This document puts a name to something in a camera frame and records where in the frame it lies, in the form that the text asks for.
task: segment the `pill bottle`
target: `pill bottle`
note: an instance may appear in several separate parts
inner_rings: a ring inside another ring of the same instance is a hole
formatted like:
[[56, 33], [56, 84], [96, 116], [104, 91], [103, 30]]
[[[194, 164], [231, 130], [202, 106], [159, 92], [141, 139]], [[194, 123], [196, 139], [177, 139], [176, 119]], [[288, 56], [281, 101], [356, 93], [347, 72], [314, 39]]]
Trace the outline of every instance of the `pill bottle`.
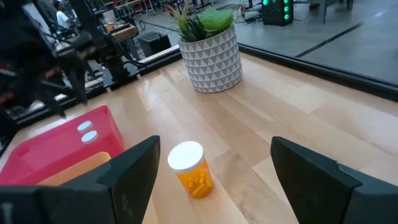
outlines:
[[84, 144], [90, 144], [93, 141], [95, 141], [95, 139], [97, 138], [98, 138], [98, 133], [96, 131], [89, 131], [85, 135], [83, 135], [83, 137], [81, 137], [81, 141]]
[[81, 123], [78, 127], [77, 130], [84, 134], [88, 131], [90, 131], [93, 128], [93, 123], [91, 121], [85, 121], [83, 123]]
[[205, 152], [198, 142], [178, 144], [170, 151], [167, 162], [191, 197], [204, 198], [213, 190]]

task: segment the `black box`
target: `black box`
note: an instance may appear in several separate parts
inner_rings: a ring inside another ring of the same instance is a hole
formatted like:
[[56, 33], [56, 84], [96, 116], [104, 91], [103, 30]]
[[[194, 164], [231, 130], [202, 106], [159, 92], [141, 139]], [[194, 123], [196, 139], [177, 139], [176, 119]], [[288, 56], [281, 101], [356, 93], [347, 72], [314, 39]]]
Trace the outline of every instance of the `black box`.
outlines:
[[158, 32], [144, 34], [138, 37], [138, 42], [144, 51], [145, 57], [149, 57], [172, 47], [169, 37]]
[[286, 26], [293, 22], [293, 0], [262, 0], [264, 25]]

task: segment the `person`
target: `person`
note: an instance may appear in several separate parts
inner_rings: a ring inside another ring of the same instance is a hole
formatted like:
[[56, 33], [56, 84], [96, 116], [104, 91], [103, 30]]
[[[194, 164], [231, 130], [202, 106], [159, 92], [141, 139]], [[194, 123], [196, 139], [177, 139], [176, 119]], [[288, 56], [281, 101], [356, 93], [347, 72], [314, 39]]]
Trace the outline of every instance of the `person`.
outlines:
[[54, 7], [57, 10], [57, 22], [59, 26], [68, 29], [70, 24], [72, 23], [71, 19], [64, 13], [66, 11], [66, 7], [62, 2], [55, 0]]

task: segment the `orange pill bottle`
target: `orange pill bottle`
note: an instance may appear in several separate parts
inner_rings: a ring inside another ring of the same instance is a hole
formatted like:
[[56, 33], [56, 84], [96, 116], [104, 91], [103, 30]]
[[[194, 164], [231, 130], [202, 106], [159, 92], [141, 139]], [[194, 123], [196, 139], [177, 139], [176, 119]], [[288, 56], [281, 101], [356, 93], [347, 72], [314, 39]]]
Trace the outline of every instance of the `orange pill bottle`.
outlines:
[[181, 184], [193, 198], [204, 198], [214, 188], [203, 146], [186, 141], [175, 146], [167, 158]]

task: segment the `light wood surface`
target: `light wood surface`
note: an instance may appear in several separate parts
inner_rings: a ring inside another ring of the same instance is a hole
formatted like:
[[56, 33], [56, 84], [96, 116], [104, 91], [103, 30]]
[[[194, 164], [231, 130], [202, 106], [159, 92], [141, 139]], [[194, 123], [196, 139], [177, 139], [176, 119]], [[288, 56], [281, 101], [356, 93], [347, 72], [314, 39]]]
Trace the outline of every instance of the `light wood surface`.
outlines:
[[136, 35], [137, 35], [137, 27], [131, 24], [130, 27], [112, 33], [112, 37], [114, 37], [118, 41], [124, 40], [128, 37], [135, 37]]
[[[159, 173], [145, 224], [297, 223], [269, 156], [283, 136], [343, 164], [398, 185], [398, 105], [242, 54], [244, 78], [216, 94], [195, 92], [183, 61], [67, 111], [67, 120], [108, 105], [131, 147], [161, 137]], [[20, 142], [67, 120], [52, 117], [20, 131]], [[168, 168], [185, 140], [203, 144], [215, 190], [190, 199]]]

